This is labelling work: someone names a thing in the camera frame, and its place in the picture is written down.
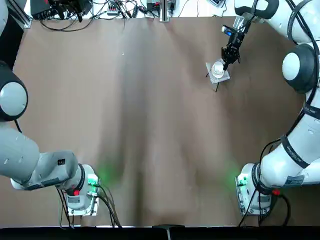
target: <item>black band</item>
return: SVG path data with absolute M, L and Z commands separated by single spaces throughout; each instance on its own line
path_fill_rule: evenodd
M 254 0 L 254 2 L 253 2 L 253 4 L 252 4 L 252 8 L 251 8 L 251 14 L 252 14 L 253 16 L 256 15 L 257 4 L 258 4 L 258 0 Z
M 317 61 L 315 51 L 310 45 L 301 44 L 296 46 L 289 53 L 294 53 L 298 56 L 300 65 L 297 76 L 291 80 L 285 79 L 285 81 L 298 93 L 307 93 L 316 84 Z
M 281 137 L 281 143 L 283 145 L 283 148 L 285 150 L 285 152 L 290 156 L 290 158 L 296 163 L 298 164 L 301 168 L 305 169 L 306 167 L 308 167 L 310 164 L 303 161 L 302 158 L 296 153 L 296 151 L 293 149 L 293 147 L 291 146 L 288 138 L 286 135 L 283 135 Z
M 303 106 L 303 112 L 311 117 L 314 117 L 315 119 L 320 120 L 320 109 L 315 106 L 305 104 Z
M 85 172 L 85 169 L 84 167 L 82 166 L 82 164 L 78 164 L 79 165 L 79 168 L 81 170 L 81 178 L 80 178 L 80 181 L 78 183 L 78 185 L 75 187 L 75 188 L 69 188 L 67 190 L 65 190 L 66 194 L 68 194 L 69 196 L 74 196 L 74 192 L 75 191 L 80 191 L 82 189 L 82 187 L 84 186 L 84 183 L 85 183 L 85 178 L 86 178 L 86 172 Z
M 288 28 L 287 28 L 287 34 L 288 34 L 288 38 L 293 41 L 292 39 L 292 27 L 294 25 L 295 19 L 297 17 L 298 12 L 304 7 L 304 5 L 306 5 L 307 3 L 311 2 L 312 0 L 303 0 L 302 2 L 300 2 L 292 11 L 291 16 L 289 18 L 289 22 L 288 22 Z
M 270 195 L 272 193 L 272 189 L 266 187 L 261 181 L 259 181 L 260 171 L 259 171 L 259 163 L 255 163 L 251 170 L 251 177 L 254 188 L 263 195 Z
M 27 91 L 24 83 L 12 72 L 12 70 L 9 68 L 9 66 L 4 61 L 1 61 L 1 60 L 0 60 L 0 76 L 1 76 L 0 77 L 0 91 L 6 84 L 18 83 L 24 88 L 25 93 L 26 93 L 25 108 L 18 115 L 8 115 L 0 106 L 0 122 L 10 122 L 10 121 L 13 121 L 13 120 L 20 118 L 24 114 L 24 112 L 26 111 L 27 106 L 28 106 L 28 101 L 29 101 L 28 91 Z
M 257 6 L 241 6 L 235 7 L 234 11 L 237 15 L 242 16 L 245 13 L 251 13 L 254 11 L 254 16 L 262 18 L 262 19 L 271 19 L 277 12 L 279 7 L 279 0 L 264 0 L 268 3 L 265 10 L 256 9 Z
M 79 163 L 79 167 L 81 169 L 81 178 L 80 178 L 80 182 L 78 183 L 78 185 L 75 187 L 74 190 L 81 190 L 82 187 L 84 186 L 84 183 L 85 183 L 85 169 L 84 167 L 82 166 L 82 164 Z

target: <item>wires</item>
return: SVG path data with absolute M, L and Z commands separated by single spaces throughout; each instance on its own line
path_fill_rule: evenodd
M 19 131 L 20 133 L 22 133 L 21 128 L 20 128 L 20 126 L 19 126 L 19 122 L 18 122 L 17 119 L 14 120 L 14 123 L 15 123 L 16 129 L 18 129 L 18 131 Z
M 237 29 L 237 31 L 246 28 L 247 26 L 249 26 L 251 24 L 251 22 L 253 21 L 253 19 L 255 18 L 255 16 L 251 17 L 246 23 L 245 25 L 243 25 L 242 27 L 240 27 L 239 29 Z
M 185 3 L 184 3 L 184 5 L 183 5 L 183 7 L 182 7 L 182 9 L 181 9 L 181 12 L 180 12 L 180 14 L 179 14 L 178 18 L 180 18 L 180 16 L 181 16 L 181 14 L 182 14 L 182 12 L 183 12 L 183 10 L 184 10 L 184 8 L 185 8 L 185 6 L 186 6 L 187 2 L 189 2 L 189 0 L 186 0 L 186 1 L 185 1 Z
M 72 30 L 66 30 L 66 29 L 69 28 L 69 27 L 71 27 L 71 26 L 76 22 L 76 19 L 73 20 L 73 22 L 72 22 L 70 25 L 68 25 L 68 26 L 66 26 L 66 27 L 64 27 L 64 28 L 60 28 L 60 29 L 49 27 L 49 26 L 45 25 L 42 20 L 40 21 L 40 23 L 41 23 L 41 25 L 42 25 L 43 27 L 45 27 L 46 29 L 49 29 L 49 30 L 51 30 L 51 31 L 55 31 L 55 32 L 76 32 L 76 31 L 80 31 L 80 30 L 83 30 L 83 29 L 87 28 L 87 27 L 92 23 L 93 20 L 94 20 L 94 19 L 92 18 L 92 19 L 89 21 L 89 23 L 88 23 L 86 26 L 84 26 L 84 27 L 77 28 L 77 29 L 72 29 Z
M 111 191 L 108 189 L 108 192 L 110 193 L 110 196 L 111 196 L 111 199 L 108 197 L 105 189 L 101 186 L 101 185 L 98 185 L 98 187 L 103 191 L 104 195 L 105 195 L 105 198 L 103 198 L 101 195 L 98 195 L 98 198 L 100 198 L 104 204 L 107 206 L 108 210 L 109 210 L 109 214 L 110 214 L 110 221 L 111 221 L 111 225 L 112 227 L 114 228 L 115 225 L 117 225 L 119 228 L 122 228 L 120 222 L 119 222 L 119 219 L 118 219 L 118 215 L 117 215 L 117 212 L 116 212 L 116 209 L 115 209 L 115 202 L 114 202 L 114 198 L 111 194 Z
M 280 194 L 279 198 L 282 198 L 285 201 L 285 204 L 286 204 L 286 216 L 285 216 L 285 219 L 284 219 L 284 221 L 282 223 L 282 226 L 287 226 L 288 222 L 289 222 L 289 219 L 291 217 L 291 205 L 290 205 L 289 199 L 285 195 Z
M 196 3 L 196 12 L 197 12 L 196 17 L 199 17 L 199 0 Z
M 253 191 L 253 194 L 252 194 L 252 197 L 250 199 L 249 205 L 248 205 L 248 207 L 247 207 L 247 209 L 245 211 L 245 214 L 243 215 L 241 221 L 239 222 L 238 227 L 241 227 L 241 224 L 244 222 L 246 216 L 248 215 L 248 211 L 249 211 L 250 205 L 252 203 L 252 200 L 254 199 L 254 196 L 255 196 L 256 192 L 257 192 L 257 188 L 255 188 L 254 191 Z
M 275 144 L 275 143 L 277 143 L 277 142 L 279 142 L 279 141 L 280 141 L 280 138 L 278 138 L 277 140 L 271 141 L 271 142 L 267 143 L 267 144 L 264 146 L 264 148 L 262 149 L 262 152 L 261 152 L 261 154 L 260 154 L 260 160 L 259 160 L 259 181 L 261 181 L 261 162 L 262 162 L 262 158 L 263 158 L 263 156 L 264 156 L 264 152 L 265 152 L 265 150 L 267 149 L 268 146 L 273 145 L 273 144 Z M 248 205 L 248 207 L 247 207 L 247 209 L 246 209 L 246 212 L 245 212 L 245 214 L 243 215 L 240 223 L 238 224 L 238 227 L 241 226 L 241 224 L 243 223 L 243 221 L 244 221 L 245 218 L 247 217 L 247 215 L 248 215 L 248 210 L 249 210 L 249 208 L 250 208 L 250 205 L 251 205 L 251 203 L 252 203 L 252 200 L 254 199 L 254 196 L 255 196 L 255 193 L 256 193 L 256 192 L 257 192 L 257 187 L 255 187 L 255 189 L 254 189 L 254 192 L 253 192 L 252 197 L 251 197 L 251 199 L 250 199 L 249 205 Z M 261 211 L 260 192 L 259 192 L 258 199 L 259 199 L 259 210 Z
M 225 11 L 227 11 L 227 4 L 226 4 L 226 0 L 224 0 L 224 1 L 223 1 L 223 5 L 224 5 L 225 9 L 223 10 L 221 17 L 223 17 L 223 16 L 224 16 L 224 14 L 225 14 Z
M 68 205 L 67 205 L 67 201 L 66 201 L 65 195 L 64 195 L 64 193 L 63 193 L 63 191 L 61 189 L 58 189 L 56 187 L 56 190 L 57 190 L 57 192 L 59 194 L 59 197 L 60 197 L 60 200 L 61 200 L 61 204 L 62 204 L 61 217 L 60 217 L 60 228 L 62 228 L 62 211 L 64 211 L 65 217 L 66 217 L 66 219 L 68 221 L 68 224 L 69 224 L 69 228 L 73 228 L 73 226 L 70 223 L 70 218 L 69 218 L 69 214 L 68 214 Z

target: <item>tabletop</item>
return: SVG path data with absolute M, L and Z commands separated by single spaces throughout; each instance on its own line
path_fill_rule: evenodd
M 110 188 L 123 226 L 237 225 L 235 176 L 288 130 L 304 99 L 283 80 L 292 43 L 267 24 L 251 26 L 241 64 L 213 91 L 205 63 L 221 57 L 228 42 L 221 26 L 233 22 L 97 20 L 52 33 L 34 21 L 14 66 L 29 93 L 22 131 L 41 152 L 71 150 L 90 164 Z M 1 182 L 0 225 L 59 224 L 53 187 L 19 192 L 8 178 Z M 285 191 L 289 224 L 319 225 L 319 186 Z M 280 225 L 284 206 L 279 201 L 265 224 Z M 110 225 L 108 208 L 100 204 L 82 225 Z
M 107 10 L 108 4 L 105 0 L 95 0 L 93 3 L 92 11 L 94 14 L 102 13 Z M 235 0 L 225 0 L 223 4 L 216 7 L 208 0 L 177 0 L 176 1 L 176 8 L 172 13 L 172 17 L 227 17 L 227 16 L 235 16 L 235 8 L 234 8 Z M 138 6 L 146 6 L 147 0 L 137 0 Z M 131 12 L 133 12 L 135 3 L 133 2 L 126 2 L 125 6 Z M 27 15 L 31 16 L 31 9 L 30 9 L 30 0 L 27 0 L 24 11 Z M 89 19 L 92 17 L 92 13 L 89 12 L 87 15 L 83 16 L 83 19 Z M 104 13 L 100 16 L 103 19 L 112 19 L 114 16 L 109 16 L 107 13 Z M 137 18 L 144 18 L 144 17 L 151 17 L 154 16 L 151 13 L 143 14 L 142 12 L 138 11 L 136 16 Z

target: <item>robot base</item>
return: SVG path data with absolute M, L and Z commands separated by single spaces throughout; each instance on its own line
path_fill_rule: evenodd
M 76 201 L 74 196 L 71 197 L 67 195 L 68 214 L 69 216 L 96 216 L 98 213 L 99 198 L 89 196 L 88 194 L 97 195 L 99 188 L 91 186 L 89 183 L 98 185 L 100 181 L 90 165 L 83 164 L 82 166 L 85 171 L 84 184 L 79 196 L 76 197 Z
M 260 194 L 260 206 L 259 207 L 259 192 L 255 191 L 255 186 L 252 181 L 252 168 L 254 167 L 253 163 L 246 164 L 241 174 L 235 178 L 235 189 L 236 196 L 238 199 L 238 205 L 240 208 L 241 215 L 244 215 L 247 212 L 251 197 L 254 193 L 254 197 L 249 206 L 248 215 L 267 215 L 270 211 L 271 205 L 271 195 Z

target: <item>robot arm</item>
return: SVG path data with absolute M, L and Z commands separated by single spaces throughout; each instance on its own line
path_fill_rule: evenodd
M 19 118 L 27 105 L 25 85 L 0 62 L 0 175 L 11 178 L 18 190 L 56 186 L 65 190 L 69 208 L 91 210 L 95 202 L 92 193 L 97 193 L 97 189 L 89 183 L 99 184 L 94 170 L 89 165 L 78 164 L 71 151 L 40 153 L 33 140 L 7 123 Z
M 298 93 L 306 94 L 307 99 L 301 119 L 281 138 L 279 146 L 263 157 L 261 165 L 248 163 L 236 177 L 238 203 L 243 215 L 268 214 L 274 188 L 320 183 L 320 91 L 315 88 L 319 82 L 320 2 L 294 0 L 296 7 L 291 8 L 290 1 L 234 2 L 236 14 L 246 20 L 253 16 L 264 20 L 279 34 L 298 44 L 284 58 L 282 73 L 285 81 Z M 301 28 L 300 20 L 295 18 L 296 12 L 300 12 L 316 42 Z
M 0 0 L 0 36 L 8 20 L 8 7 L 5 0 Z
M 294 2 L 297 5 L 305 1 L 294 0 Z M 320 2 L 312 0 L 299 10 L 316 40 L 320 39 L 319 8 Z M 305 30 L 301 28 L 298 19 L 292 17 L 293 11 L 287 0 L 234 0 L 234 10 L 237 18 L 233 27 L 222 27 L 222 32 L 230 37 L 227 46 L 221 49 L 222 59 L 225 63 L 224 70 L 227 70 L 230 64 L 239 59 L 240 46 L 252 21 L 265 21 L 279 34 L 296 43 L 311 42 Z

